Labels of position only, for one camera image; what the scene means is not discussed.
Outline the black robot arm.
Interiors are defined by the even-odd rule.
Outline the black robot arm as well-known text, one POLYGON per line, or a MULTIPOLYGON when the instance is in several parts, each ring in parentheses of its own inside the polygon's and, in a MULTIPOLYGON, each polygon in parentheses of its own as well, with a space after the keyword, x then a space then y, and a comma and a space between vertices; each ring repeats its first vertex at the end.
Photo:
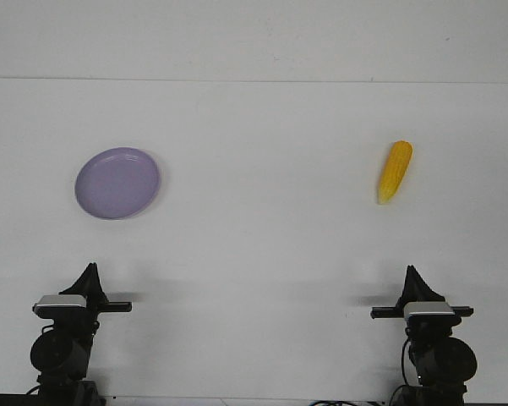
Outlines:
POLYGON ((452 306, 407 266, 400 298, 393 306, 374 307, 372 319, 402 319, 406 341, 401 357, 408 357, 418 384, 407 378, 391 396, 391 405, 463 405, 466 382, 477 373, 471 347, 453 336, 453 328, 474 314, 470 306, 452 306))
POLYGON ((30 349, 37 385, 25 393, 0 393, 0 405, 105 405, 96 383, 86 378, 98 317, 131 310, 130 301, 108 299, 95 262, 69 288, 42 296, 32 311, 50 323, 30 349))

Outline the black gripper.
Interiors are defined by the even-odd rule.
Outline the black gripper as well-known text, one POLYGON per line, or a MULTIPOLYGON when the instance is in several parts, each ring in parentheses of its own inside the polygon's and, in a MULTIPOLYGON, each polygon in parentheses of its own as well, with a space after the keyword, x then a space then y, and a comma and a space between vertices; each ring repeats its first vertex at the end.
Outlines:
POLYGON ((62 295, 88 296, 91 291, 95 303, 87 300, 85 310, 70 310, 51 320, 52 324, 36 339, 30 351, 31 364, 44 381, 81 381, 87 375, 94 336, 101 313, 126 313, 130 302, 109 302, 99 277, 98 266, 89 263, 80 277, 60 292, 62 295))
MULTIPOLYGON (((396 307, 374 307, 370 315, 374 319, 403 318, 403 307, 412 300, 418 302, 445 302, 420 276, 415 266, 408 265, 403 289, 396 307)), ((406 323, 409 341, 409 358, 414 365, 419 384, 461 385, 477 372, 477 358, 468 344, 452 336, 452 328, 464 317, 470 317, 474 308, 451 306, 454 316, 412 318, 406 323)))

